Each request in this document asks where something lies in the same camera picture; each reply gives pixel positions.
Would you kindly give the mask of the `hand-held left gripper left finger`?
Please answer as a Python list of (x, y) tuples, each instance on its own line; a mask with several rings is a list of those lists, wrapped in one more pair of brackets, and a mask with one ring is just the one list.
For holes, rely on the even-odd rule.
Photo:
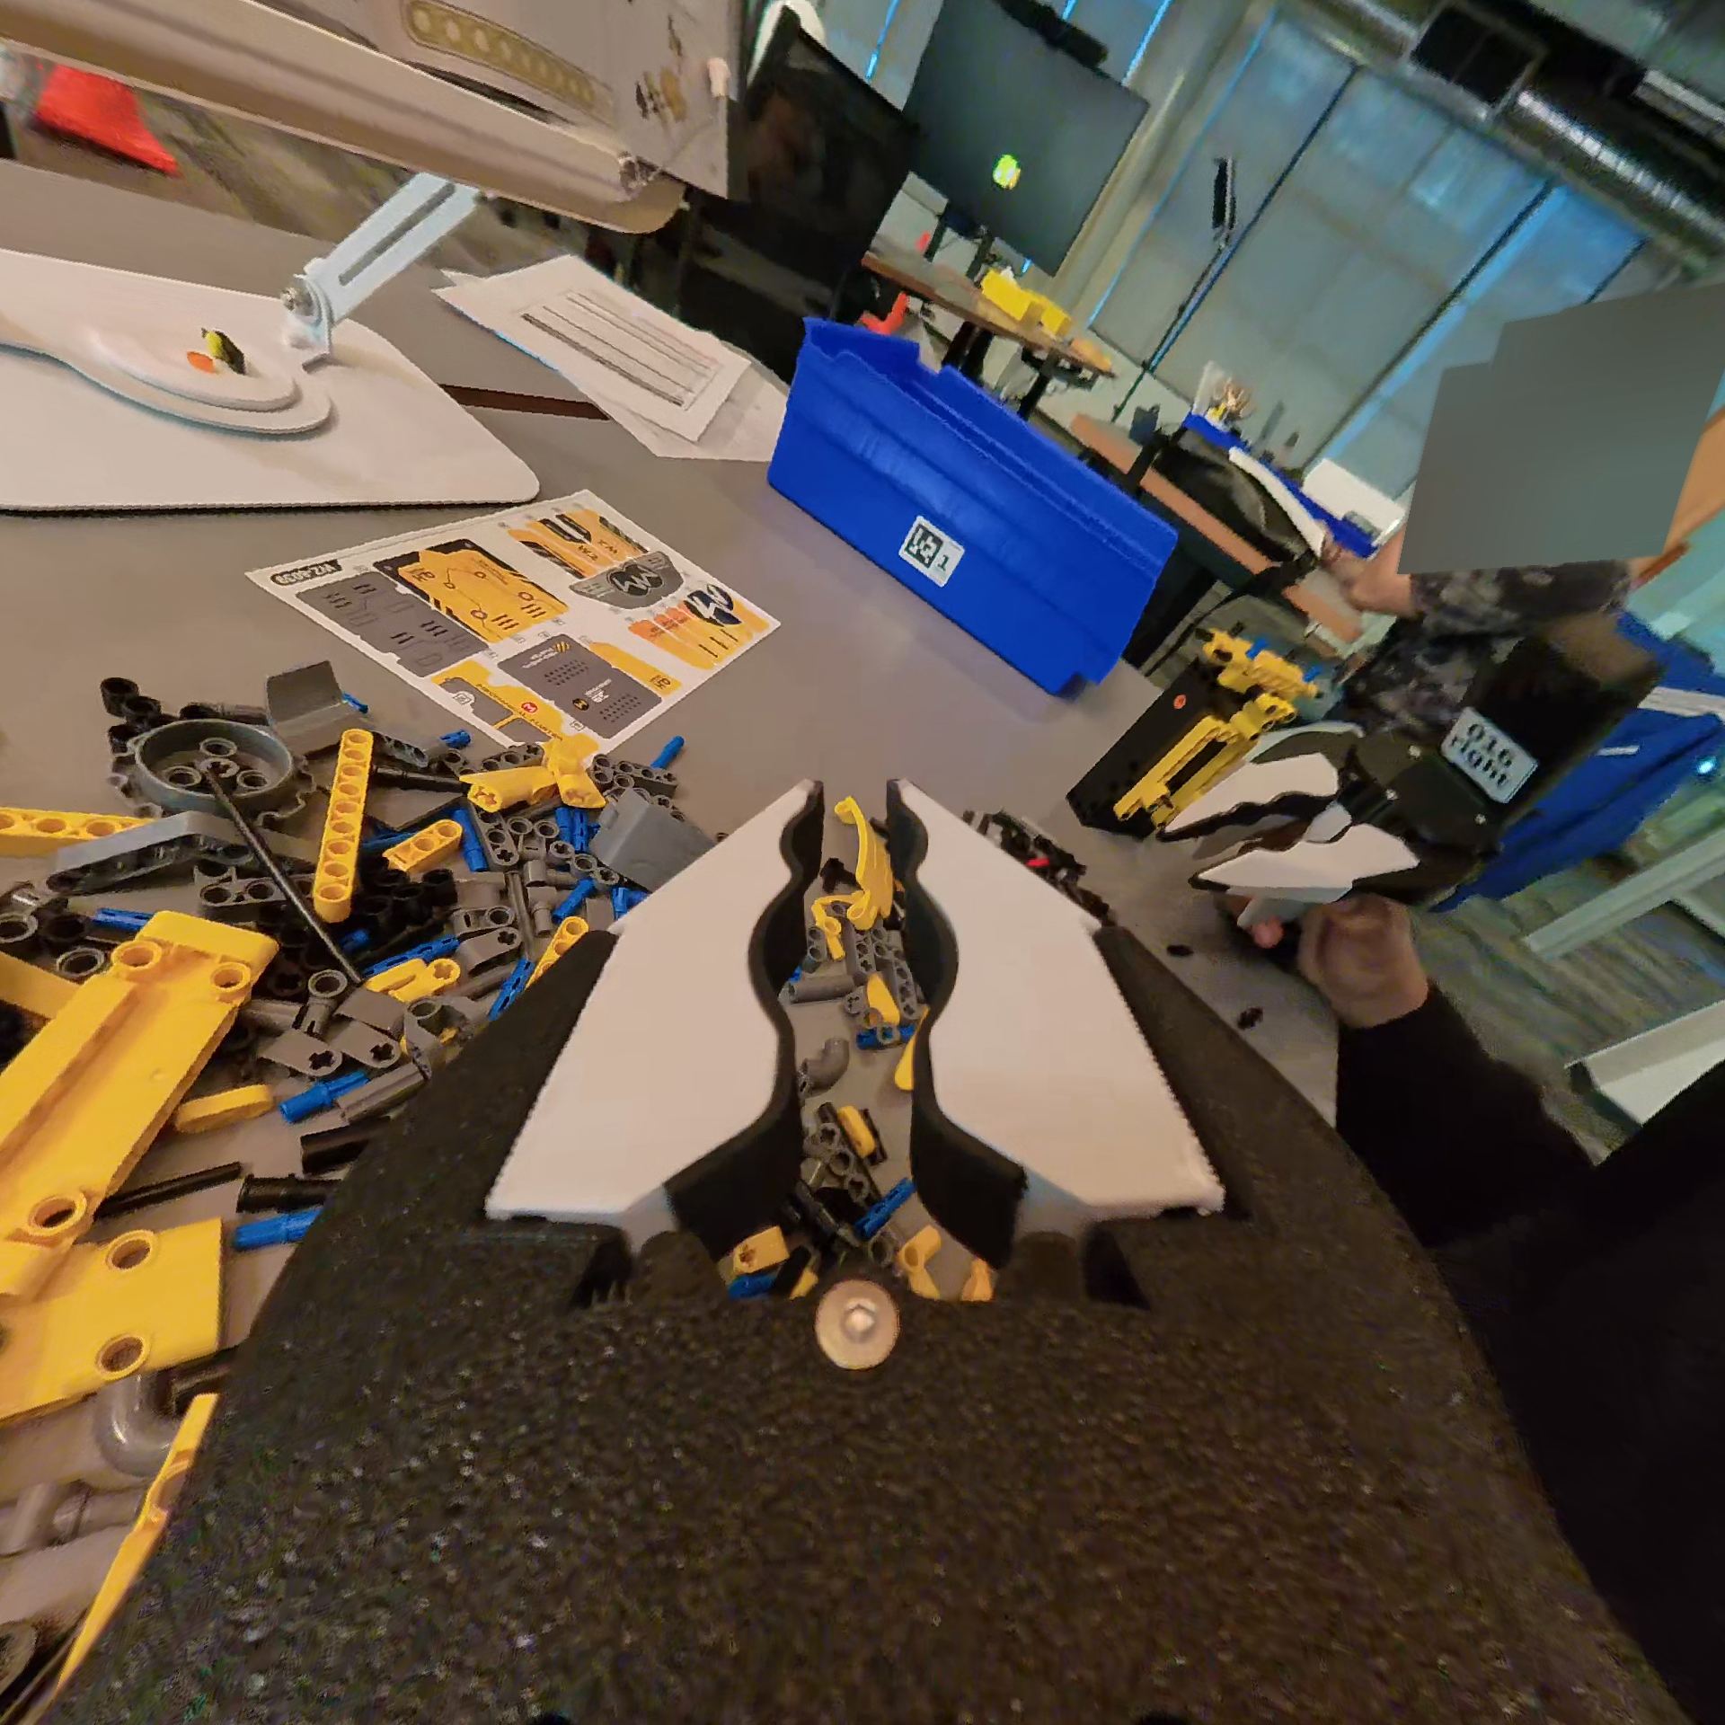
[(575, 946), (592, 973), (485, 1218), (682, 1230), (711, 1255), (772, 1226), (801, 1171), (794, 1033), (824, 788), (794, 783)]

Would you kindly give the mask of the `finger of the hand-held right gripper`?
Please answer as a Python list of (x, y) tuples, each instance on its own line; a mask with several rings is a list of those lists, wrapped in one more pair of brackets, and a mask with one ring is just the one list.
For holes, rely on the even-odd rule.
[(1196, 869), (1191, 885), (1273, 901), (1341, 901), (1361, 883), (1414, 875), (1421, 855), (1394, 832), (1353, 822), (1336, 836), (1302, 836), (1288, 848), (1251, 848)]
[(1171, 816), (1165, 838), (1196, 838), (1275, 811), (1324, 811), (1341, 794), (1343, 768), (1361, 741), (1361, 726), (1336, 722), (1270, 733)]

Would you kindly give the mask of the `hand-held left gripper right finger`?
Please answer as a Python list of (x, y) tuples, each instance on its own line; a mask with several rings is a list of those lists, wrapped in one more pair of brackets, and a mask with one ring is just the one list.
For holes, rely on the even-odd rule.
[(911, 1049), (911, 1182), (1003, 1268), (1031, 1237), (1217, 1217), (1224, 1182), (1149, 1042), (1148, 950), (941, 809), (886, 784), (903, 938), (926, 1013)]

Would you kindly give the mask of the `black yellow brick model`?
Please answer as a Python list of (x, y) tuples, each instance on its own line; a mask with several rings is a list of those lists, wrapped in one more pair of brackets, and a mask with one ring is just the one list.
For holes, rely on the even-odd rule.
[(1086, 830), (1144, 838), (1216, 788), (1254, 744), (1298, 722), (1324, 689), (1315, 666), (1257, 639), (1202, 626), (1194, 657), (1069, 788), (1066, 805)]

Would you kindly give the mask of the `heap of black red pins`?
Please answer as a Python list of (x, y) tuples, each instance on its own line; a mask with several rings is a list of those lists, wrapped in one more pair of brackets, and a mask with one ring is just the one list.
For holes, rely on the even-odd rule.
[(1125, 928), (1237, 1033), (1267, 1040), (1278, 970), (1234, 926), (1237, 911), (1188, 881), (1194, 860), (1185, 851), (1090, 830), (1048, 832), (1005, 809), (964, 809), (960, 818), (1098, 923)]

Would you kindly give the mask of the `pile of mixed toy bricks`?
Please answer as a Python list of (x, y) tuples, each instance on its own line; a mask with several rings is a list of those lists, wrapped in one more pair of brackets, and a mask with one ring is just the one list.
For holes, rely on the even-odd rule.
[[(226, 706), (165, 715), (124, 679), (101, 691), (115, 744), (174, 718), (269, 726)], [(326, 1171), (352, 1161), (422, 1092), (434, 1057), (497, 1020), (587, 935), (587, 896), (614, 911), (648, 898), (569, 838), (592, 838), (606, 794), (629, 788), (673, 809), (672, 761), (673, 746), (648, 765), (594, 759), (575, 809), (524, 746), (456, 783), (444, 768), (429, 772), (429, 757), (399, 741), (351, 729), (330, 753), (316, 838), (246, 821), (211, 776), (219, 814), (4, 809), (4, 858), (47, 868), (39, 896), (4, 896), (4, 1070), (117, 946), (156, 911), (184, 911), (278, 942), (226, 1036), (242, 1029), (237, 1050), (302, 1078), (280, 1102), (286, 1122), (342, 1116), (306, 1140), (312, 1158), (291, 1179), (255, 1179), (234, 1161), (151, 1193), (120, 1195), (120, 1182), (42, 1294), (4, 1301), (6, 1425), (110, 1390), (143, 1418), (141, 1460), (107, 1464), (124, 1476), (131, 1544), (94, 1608), (4, 1616), (4, 1700), (32, 1697), (24, 1677), (53, 1689), (165, 1523), (156, 1484), (181, 1478), (217, 1383), (200, 1382), (169, 1415), (156, 1378), (214, 1359), (226, 1248), (302, 1240), (337, 1189)], [(226, 1060), (223, 1042), (206, 1066)], [(226, 1129), (273, 1106), (263, 1082), (185, 1093), (160, 1134)]]

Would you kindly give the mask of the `yellow curved panel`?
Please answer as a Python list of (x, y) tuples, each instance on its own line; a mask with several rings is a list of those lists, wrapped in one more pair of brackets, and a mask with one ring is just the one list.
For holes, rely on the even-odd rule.
[(886, 841), (875, 835), (867, 814), (853, 797), (833, 803), (832, 814), (854, 832), (854, 865), (851, 877), (854, 885), (842, 893), (835, 885), (821, 885), (809, 907), (815, 930), (827, 946), (832, 960), (842, 953), (846, 930), (870, 934), (892, 914), (896, 877), (887, 860)]

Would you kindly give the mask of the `long yellow panel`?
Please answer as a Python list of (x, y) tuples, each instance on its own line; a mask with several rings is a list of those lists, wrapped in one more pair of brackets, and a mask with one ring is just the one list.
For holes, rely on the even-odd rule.
[(156, 911), (1, 1075), (1, 1299), (42, 1294), (278, 956), (259, 930)]

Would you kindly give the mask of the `person's right forearm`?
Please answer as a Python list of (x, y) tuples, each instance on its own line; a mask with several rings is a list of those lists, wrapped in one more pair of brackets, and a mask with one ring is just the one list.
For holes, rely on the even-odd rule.
[(1602, 1161), (1441, 996), (1343, 1027), (1336, 1129), (1483, 1343), (1665, 1349), (1720, 1367), (1723, 1067)]

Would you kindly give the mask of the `person's right hand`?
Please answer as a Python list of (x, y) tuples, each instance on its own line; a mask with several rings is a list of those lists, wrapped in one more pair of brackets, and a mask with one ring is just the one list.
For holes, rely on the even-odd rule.
[(1416, 1013), (1429, 996), (1408, 909), (1382, 896), (1348, 896), (1301, 922), (1298, 973), (1348, 1029)]

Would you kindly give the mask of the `blue bin with tag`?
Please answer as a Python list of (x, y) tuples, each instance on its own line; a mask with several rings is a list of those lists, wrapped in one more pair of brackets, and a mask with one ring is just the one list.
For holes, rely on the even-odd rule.
[(957, 369), (808, 319), (768, 485), (1044, 693), (1103, 684), (1175, 531)]

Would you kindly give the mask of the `yellow sticker sheet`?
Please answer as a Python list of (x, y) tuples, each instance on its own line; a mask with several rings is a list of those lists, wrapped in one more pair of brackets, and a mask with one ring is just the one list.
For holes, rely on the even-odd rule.
[(588, 490), (246, 579), (498, 742), (620, 744), (779, 626)]

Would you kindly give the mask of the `small dark grey panel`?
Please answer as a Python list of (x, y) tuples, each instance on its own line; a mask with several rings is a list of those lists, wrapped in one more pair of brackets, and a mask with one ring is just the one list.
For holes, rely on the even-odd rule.
[(312, 757), (337, 746), (346, 731), (364, 729), (324, 660), (269, 676), (263, 696), (269, 729), (293, 757)]

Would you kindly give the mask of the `dark grey wheel hub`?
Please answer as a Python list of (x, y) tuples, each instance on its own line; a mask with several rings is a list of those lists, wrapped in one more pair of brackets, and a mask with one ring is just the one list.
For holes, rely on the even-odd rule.
[(112, 759), (110, 783), (141, 811), (219, 814), (204, 777), (263, 825), (289, 821), (312, 792), (312, 772), (273, 731), (230, 718), (160, 724)]

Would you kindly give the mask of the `wooden background table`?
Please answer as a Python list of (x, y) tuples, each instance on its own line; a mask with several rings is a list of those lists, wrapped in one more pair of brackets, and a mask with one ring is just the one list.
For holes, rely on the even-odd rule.
[(1023, 314), (1013, 314), (986, 296), (960, 270), (890, 243), (874, 243), (865, 252), (861, 269), (900, 289), (907, 300), (957, 319), (957, 332), (946, 342), (941, 366), (957, 367), (971, 382), (983, 380), (990, 343), (997, 342), (1015, 349), (1017, 359), (1031, 373), (1029, 386), (1017, 400), (1019, 419), (1029, 419), (1039, 411), (1048, 386), (1056, 382), (1073, 382), (1078, 388), (1088, 388), (1099, 380), (1113, 378), (1113, 366), (1105, 349), (1073, 325), (1060, 329), (1046, 328), (1031, 296), (1025, 300)]

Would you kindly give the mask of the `yellow bin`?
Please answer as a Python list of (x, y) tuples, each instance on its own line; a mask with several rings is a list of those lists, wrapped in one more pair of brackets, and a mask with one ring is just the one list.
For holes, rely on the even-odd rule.
[(1066, 338), (1071, 329), (1071, 316), (1056, 300), (1025, 287), (1010, 270), (990, 269), (979, 277), (979, 295), (1015, 325), (1056, 340)]

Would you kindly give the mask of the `black monitor screen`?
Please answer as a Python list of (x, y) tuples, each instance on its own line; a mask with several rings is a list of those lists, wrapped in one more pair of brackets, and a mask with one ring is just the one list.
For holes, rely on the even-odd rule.
[(1103, 57), (1048, 4), (944, 2), (905, 97), (911, 174), (1044, 273), (1149, 116)]

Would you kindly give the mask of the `printed paper sheets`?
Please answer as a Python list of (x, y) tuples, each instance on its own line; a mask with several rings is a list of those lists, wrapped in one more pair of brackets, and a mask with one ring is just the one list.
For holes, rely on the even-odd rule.
[(554, 369), (656, 457), (772, 457), (786, 386), (571, 255), (452, 277), (435, 296)]

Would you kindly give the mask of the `white book stand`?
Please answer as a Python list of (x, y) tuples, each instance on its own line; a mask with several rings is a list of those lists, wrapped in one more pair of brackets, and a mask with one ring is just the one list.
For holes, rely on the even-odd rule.
[[(536, 477), (355, 309), (483, 201), (649, 234), (688, 183), (278, 4), (4, 4), (4, 47), (414, 169), (275, 295), (4, 250), (4, 511), (510, 507)], [(219, 329), (246, 378), (184, 354)]]

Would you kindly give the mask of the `black board panel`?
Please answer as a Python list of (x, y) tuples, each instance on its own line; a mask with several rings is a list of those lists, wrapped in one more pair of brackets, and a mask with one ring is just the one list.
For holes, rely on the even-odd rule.
[(830, 52), (812, 4), (761, 4), (731, 181), (693, 194), (673, 312), (792, 382), (809, 321), (884, 312), (867, 255), (913, 153), (913, 120)]

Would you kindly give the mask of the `instruction booklet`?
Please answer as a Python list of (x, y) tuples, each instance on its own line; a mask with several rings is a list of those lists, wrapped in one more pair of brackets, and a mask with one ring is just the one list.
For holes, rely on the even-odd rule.
[(740, 2), (309, 2), (316, 24), (567, 124), (720, 195), (746, 50)]

